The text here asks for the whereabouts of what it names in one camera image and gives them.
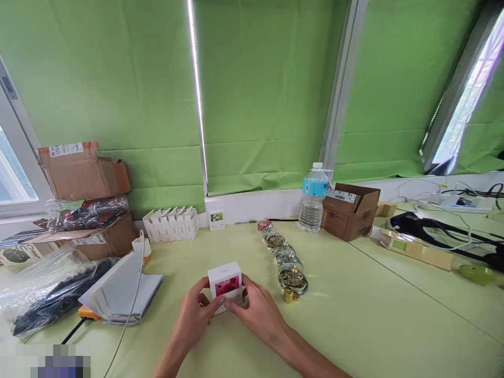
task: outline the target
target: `gold bottle cap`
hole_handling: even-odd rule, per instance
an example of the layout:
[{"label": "gold bottle cap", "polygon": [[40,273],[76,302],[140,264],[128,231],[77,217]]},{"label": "gold bottle cap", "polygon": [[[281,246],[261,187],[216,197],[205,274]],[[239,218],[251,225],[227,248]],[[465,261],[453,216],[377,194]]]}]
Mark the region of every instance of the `gold bottle cap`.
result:
[{"label": "gold bottle cap", "polygon": [[292,303],[292,297],[293,297],[293,293],[292,293],[292,289],[291,288],[288,288],[286,287],[284,290],[283,290],[283,301],[285,303],[287,303],[288,305]]}]

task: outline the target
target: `notebook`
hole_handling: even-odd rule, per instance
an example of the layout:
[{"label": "notebook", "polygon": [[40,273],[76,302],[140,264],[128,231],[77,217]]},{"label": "notebook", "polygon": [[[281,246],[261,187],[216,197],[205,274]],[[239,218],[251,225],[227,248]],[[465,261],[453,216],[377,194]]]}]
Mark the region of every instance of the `notebook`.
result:
[{"label": "notebook", "polygon": [[[131,251],[86,291],[79,302],[101,317],[106,324],[123,326],[133,304],[141,264],[143,265],[142,252]],[[138,295],[128,324],[142,321],[162,282],[162,275],[141,275]]]}]

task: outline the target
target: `person's right hand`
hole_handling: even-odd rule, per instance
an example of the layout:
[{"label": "person's right hand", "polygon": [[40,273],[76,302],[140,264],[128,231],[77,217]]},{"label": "person's right hand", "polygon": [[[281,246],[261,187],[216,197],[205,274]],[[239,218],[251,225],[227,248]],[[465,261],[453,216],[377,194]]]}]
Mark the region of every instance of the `person's right hand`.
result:
[{"label": "person's right hand", "polygon": [[248,308],[242,308],[231,301],[225,302],[224,306],[238,316],[257,337],[278,352],[278,349],[285,343],[290,328],[271,294],[247,275],[242,274],[241,276],[241,281],[248,292]]}]

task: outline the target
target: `plastic bag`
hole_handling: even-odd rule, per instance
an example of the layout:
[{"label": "plastic bag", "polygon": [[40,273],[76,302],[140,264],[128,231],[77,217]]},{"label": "plastic bag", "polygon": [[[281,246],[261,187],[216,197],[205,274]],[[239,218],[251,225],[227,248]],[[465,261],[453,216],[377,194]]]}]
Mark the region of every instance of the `plastic bag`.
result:
[{"label": "plastic bag", "polygon": [[78,299],[117,261],[89,261],[70,242],[16,274],[0,290],[0,314],[12,335],[25,338],[79,307]]},{"label": "plastic bag", "polygon": [[126,213],[130,205],[125,195],[87,201],[48,200],[45,205],[50,232],[105,228]]}]

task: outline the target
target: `green window blind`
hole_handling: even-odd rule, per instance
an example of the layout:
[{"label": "green window blind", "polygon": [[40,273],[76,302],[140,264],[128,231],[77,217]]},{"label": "green window blind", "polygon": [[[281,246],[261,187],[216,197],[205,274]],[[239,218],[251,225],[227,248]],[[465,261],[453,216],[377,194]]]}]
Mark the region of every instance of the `green window blind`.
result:
[{"label": "green window blind", "polygon": [[423,174],[419,149],[477,0],[370,0],[333,180]]},{"label": "green window blind", "polygon": [[204,211],[185,0],[16,0],[0,12],[0,53],[42,145],[97,140],[124,159],[139,219]]},{"label": "green window blind", "polygon": [[497,155],[504,151],[504,59],[472,114],[460,145],[455,173],[485,173],[504,169]]},{"label": "green window blind", "polygon": [[208,194],[301,187],[347,0],[195,0]]}]

